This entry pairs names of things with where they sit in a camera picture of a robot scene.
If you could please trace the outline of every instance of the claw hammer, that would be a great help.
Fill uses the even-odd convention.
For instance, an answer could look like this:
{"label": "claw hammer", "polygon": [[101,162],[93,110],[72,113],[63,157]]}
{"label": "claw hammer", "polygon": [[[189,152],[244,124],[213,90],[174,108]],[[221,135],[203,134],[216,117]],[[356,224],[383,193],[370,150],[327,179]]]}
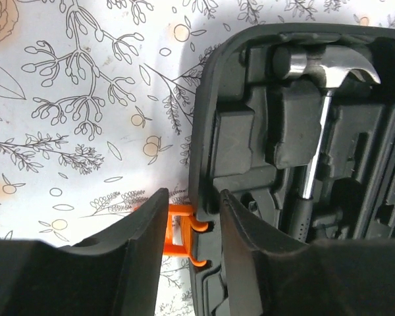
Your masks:
{"label": "claw hammer", "polygon": [[362,82],[380,84],[381,79],[366,57],[340,45],[279,46],[273,55],[273,71],[281,80],[298,79],[308,75],[322,93],[321,134],[315,155],[305,166],[288,230],[291,237],[305,242],[313,210],[312,194],[316,168],[332,96],[350,72]]}

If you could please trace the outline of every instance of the hammer head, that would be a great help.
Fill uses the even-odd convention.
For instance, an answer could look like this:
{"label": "hammer head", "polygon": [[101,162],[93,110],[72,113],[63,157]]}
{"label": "hammer head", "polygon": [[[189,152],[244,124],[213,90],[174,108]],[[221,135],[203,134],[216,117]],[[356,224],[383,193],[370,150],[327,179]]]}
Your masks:
{"label": "hammer head", "polygon": [[319,88],[327,90],[339,88],[350,72],[362,82],[381,82],[366,57],[339,45],[280,46],[273,57],[273,70],[281,79],[297,79],[308,74]]}

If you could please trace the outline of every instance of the orange clip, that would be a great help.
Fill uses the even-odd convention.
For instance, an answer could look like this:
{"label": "orange clip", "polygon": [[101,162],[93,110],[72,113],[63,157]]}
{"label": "orange clip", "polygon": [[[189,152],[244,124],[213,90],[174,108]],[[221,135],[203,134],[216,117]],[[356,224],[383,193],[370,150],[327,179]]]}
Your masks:
{"label": "orange clip", "polygon": [[[174,245],[172,242],[172,217],[180,216],[180,231],[182,237],[182,245]],[[193,231],[205,232],[209,227],[209,223],[199,222],[193,215],[193,207],[191,205],[169,205],[169,216],[167,219],[167,229],[165,231],[164,255],[175,257],[188,257],[196,267],[203,267],[207,261],[198,261],[193,258]]]}

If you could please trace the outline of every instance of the black plastic case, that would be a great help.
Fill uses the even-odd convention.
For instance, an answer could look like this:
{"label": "black plastic case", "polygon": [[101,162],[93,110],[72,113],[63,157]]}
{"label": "black plastic case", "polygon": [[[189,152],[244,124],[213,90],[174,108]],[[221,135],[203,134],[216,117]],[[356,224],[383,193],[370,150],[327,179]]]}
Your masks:
{"label": "black plastic case", "polygon": [[219,192],[229,189],[286,231],[295,179],[315,153],[319,90],[309,78],[285,84],[271,71],[273,49],[289,41],[351,47],[372,62],[382,81],[371,88],[349,76],[332,99],[308,241],[395,238],[395,30],[254,26],[213,52],[196,92],[189,197],[196,218],[211,222],[209,232],[194,234],[196,259],[209,261],[190,269],[197,316],[230,315]]}

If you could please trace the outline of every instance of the white patterned backdrop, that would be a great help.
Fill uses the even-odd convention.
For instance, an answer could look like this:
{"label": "white patterned backdrop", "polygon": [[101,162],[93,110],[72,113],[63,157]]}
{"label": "white patterned backdrop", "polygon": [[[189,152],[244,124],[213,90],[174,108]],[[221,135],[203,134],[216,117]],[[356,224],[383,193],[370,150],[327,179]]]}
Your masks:
{"label": "white patterned backdrop", "polygon": [[[395,0],[0,0],[0,239],[75,244],[159,187],[187,201],[208,56],[256,24],[395,28]],[[163,258],[156,315],[193,315]]]}

